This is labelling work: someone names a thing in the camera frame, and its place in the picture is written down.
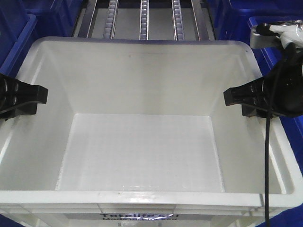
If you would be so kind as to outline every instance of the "blue crate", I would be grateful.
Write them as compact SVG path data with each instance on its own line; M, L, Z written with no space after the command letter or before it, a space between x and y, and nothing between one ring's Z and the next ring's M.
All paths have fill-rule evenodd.
M82 0L23 0L28 14L37 16L39 37L71 36Z
M19 35L16 43L7 55L5 61L0 65L0 72L10 77L15 77L25 59L27 52L33 42L38 38L35 26L37 19L35 15L28 15L29 21Z
M0 0L0 65L28 22L21 0Z
M284 20L299 20L303 16L287 17L251 17L249 27L252 28L260 23ZM281 53L276 48L253 49L262 75L266 75L273 66L281 59ZM281 122L292 146L299 168L303 173L303 116L296 118L281 117ZM303 205L286 210L271 219L272 227L301 227L303 226Z
M302 0L208 0L216 39L245 41L255 16L302 15Z

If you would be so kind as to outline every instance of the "label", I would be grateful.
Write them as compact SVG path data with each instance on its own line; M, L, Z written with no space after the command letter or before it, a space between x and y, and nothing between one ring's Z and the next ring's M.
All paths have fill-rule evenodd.
M159 220L211 220L211 215L199 214L147 214L147 213L83 213L83 214L65 214L68 219L79 220L121 220L121 221L159 221Z

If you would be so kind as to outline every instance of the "metal rail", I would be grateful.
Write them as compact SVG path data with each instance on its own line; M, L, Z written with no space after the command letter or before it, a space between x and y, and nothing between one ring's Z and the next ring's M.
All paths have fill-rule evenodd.
M91 38L97 17L96 4L97 0L88 0L78 37Z
M118 0L110 0L108 5L108 14L103 33L104 39L113 39L115 35L116 17L118 12Z
M172 8L172 16L174 22L175 40L178 41L185 40L180 0L171 0L171 8Z
M205 24L205 17L203 15L200 0L191 0L191 4L193 7L193 14L196 26L196 39L199 41L209 40L208 31Z
M148 40L149 0L141 0L139 39Z

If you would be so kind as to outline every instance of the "black cable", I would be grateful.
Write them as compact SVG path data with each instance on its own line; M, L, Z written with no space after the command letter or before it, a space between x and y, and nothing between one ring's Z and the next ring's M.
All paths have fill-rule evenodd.
M265 158L264 158L264 192L265 192L265 223L266 227L270 227L269 221L269 129L270 120L272 117L272 107L275 99L276 87L279 81L281 70L285 59L281 60L281 64L277 70L276 77L274 78L274 84L271 89L271 96L268 104L267 116L266 116L266 126L265 126Z

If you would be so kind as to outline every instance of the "white glove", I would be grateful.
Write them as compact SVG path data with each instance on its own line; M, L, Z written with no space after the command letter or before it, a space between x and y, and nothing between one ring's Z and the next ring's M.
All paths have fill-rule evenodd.
M296 48L303 48L303 30L301 28L295 25L271 25L269 29L280 34L280 40L284 48L290 43L294 43Z

